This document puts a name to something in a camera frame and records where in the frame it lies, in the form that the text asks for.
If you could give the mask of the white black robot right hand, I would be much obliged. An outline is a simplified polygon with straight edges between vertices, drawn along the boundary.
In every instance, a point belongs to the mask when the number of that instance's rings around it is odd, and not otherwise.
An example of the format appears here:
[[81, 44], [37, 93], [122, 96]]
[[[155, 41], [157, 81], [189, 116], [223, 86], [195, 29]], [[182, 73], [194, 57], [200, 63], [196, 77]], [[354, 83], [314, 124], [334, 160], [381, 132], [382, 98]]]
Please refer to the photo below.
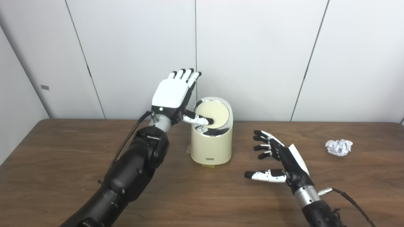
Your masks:
[[254, 141], [263, 144], [253, 147], [254, 151], [262, 151], [257, 156], [259, 160], [273, 158], [281, 162], [283, 168], [263, 171], [245, 171], [244, 177], [256, 181], [283, 183], [285, 182], [294, 194], [298, 189], [314, 186], [309, 176], [308, 168], [294, 144], [285, 146], [275, 136], [261, 130], [254, 130]]

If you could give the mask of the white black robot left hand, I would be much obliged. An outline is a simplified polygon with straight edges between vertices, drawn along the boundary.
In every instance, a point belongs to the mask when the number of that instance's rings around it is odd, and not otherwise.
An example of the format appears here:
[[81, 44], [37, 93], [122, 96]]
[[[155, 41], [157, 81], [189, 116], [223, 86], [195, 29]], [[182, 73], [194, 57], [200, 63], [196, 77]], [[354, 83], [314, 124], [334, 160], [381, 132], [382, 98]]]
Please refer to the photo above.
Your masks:
[[151, 110], [168, 118], [170, 125], [177, 125], [181, 121], [197, 125], [213, 125], [212, 118], [186, 109], [201, 75], [201, 72], [194, 72], [193, 68], [171, 72], [167, 79], [159, 83], [152, 98]]

